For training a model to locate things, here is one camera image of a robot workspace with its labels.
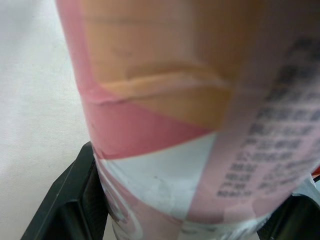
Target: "white surface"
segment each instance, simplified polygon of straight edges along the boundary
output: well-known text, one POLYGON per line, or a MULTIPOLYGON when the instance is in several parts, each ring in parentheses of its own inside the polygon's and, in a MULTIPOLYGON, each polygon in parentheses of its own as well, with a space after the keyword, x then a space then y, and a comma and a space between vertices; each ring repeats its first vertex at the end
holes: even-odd
POLYGON ((52 0, 0 2, 0 239, 18 240, 89 140, 52 0))
POLYGON ((210 133, 156 152, 104 160, 103 165, 141 202, 185 219, 215 138, 210 133))

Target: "cylindrical container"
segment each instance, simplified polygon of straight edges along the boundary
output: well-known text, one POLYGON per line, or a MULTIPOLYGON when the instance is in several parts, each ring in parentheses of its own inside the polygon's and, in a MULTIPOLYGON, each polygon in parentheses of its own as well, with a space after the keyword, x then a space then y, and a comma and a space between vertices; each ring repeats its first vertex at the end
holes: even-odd
POLYGON ((240 240, 319 163, 318 0, 57 0, 119 240, 240 240))

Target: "pink label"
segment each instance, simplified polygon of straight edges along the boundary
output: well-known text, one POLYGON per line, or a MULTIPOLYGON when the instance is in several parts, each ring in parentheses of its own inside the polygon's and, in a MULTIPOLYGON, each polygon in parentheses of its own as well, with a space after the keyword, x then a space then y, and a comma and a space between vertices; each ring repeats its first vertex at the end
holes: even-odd
POLYGON ((319 18, 311 22, 311 6, 301 1, 290 1, 285 14, 278 5, 270 3, 190 221, 232 223, 270 213, 319 164, 319 18))

